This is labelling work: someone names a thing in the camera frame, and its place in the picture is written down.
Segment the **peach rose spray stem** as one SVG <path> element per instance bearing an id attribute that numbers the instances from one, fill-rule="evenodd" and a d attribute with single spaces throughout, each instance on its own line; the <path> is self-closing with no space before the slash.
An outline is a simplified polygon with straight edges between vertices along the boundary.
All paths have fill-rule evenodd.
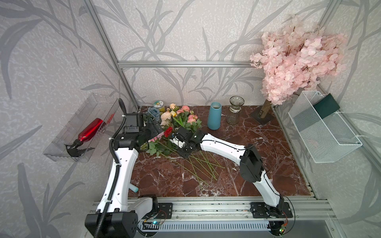
<path id="1" fill-rule="evenodd" d="M 161 114 L 161 125 L 166 126 L 173 117 L 176 117 L 177 110 L 178 108 L 176 104 L 170 104 L 166 111 Z"/>

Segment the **pink rose spray stem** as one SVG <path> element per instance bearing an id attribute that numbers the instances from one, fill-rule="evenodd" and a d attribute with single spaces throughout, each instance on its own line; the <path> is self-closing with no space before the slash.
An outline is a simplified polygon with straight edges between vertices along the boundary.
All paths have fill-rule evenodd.
<path id="1" fill-rule="evenodd" d="M 202 127 L 202 121 L 189 106 L 179 108 L 173 117 L 173 122 L 175 128 L 183 127 L 191 132 L 196 132 Z"/>

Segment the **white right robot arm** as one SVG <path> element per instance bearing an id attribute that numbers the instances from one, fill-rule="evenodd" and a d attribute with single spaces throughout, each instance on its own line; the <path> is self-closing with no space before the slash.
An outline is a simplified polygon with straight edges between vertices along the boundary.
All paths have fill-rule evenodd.
<path id="1" fill-rule="evenodd" d="M 170 141 L 178 148 L 177 153 L 188 158 L 194 151 L 205 151 L 222 156 L 240 167 L 241 177 L 252 183 L 261 194 L 264 205 L 261 208 L 263 217 L 286 218 L 288 208 L 284 197 L 274 188 L 267 176 L 262 157 L 253 144 L 246 146 L 230 143 L 210 133 L 196 131 L 192 133 L 179 128 L 169 136 Z"/>

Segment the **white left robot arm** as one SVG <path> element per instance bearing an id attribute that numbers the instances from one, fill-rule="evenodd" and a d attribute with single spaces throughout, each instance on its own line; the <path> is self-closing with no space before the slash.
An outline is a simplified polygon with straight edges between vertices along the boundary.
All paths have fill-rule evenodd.
<path id="1" fill-rule="evenodd" d="M 160 124 L 143 114 L 125 114 L 121 126 L 109 139 L 113 166 L 105 194 L 96 212 L 88 214 L 85 227 L 95 238 L 133 238 L 138 223 L 159 213 L 155 195 L 144 195 L 128 205 L 131 177 L 140 148 L 162 132 Z"/>

